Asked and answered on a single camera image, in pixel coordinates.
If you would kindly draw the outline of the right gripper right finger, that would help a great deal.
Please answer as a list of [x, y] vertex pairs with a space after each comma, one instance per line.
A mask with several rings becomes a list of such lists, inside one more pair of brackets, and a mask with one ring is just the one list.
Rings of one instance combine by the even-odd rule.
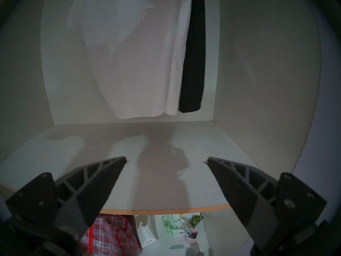
[[288, 172], [262, 170], [215, 157], [207, 166], [255, 244], [280, 244], [315, 223], [327, 201]]

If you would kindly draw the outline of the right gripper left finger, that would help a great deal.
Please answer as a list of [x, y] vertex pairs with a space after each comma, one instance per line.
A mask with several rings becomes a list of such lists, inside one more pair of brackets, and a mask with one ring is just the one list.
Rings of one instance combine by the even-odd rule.
[[29, 232], [84, 235], [108, 200], [127, 158], [80, 166], [57, 180], [39, 174], [5, 203], [16, 228]]

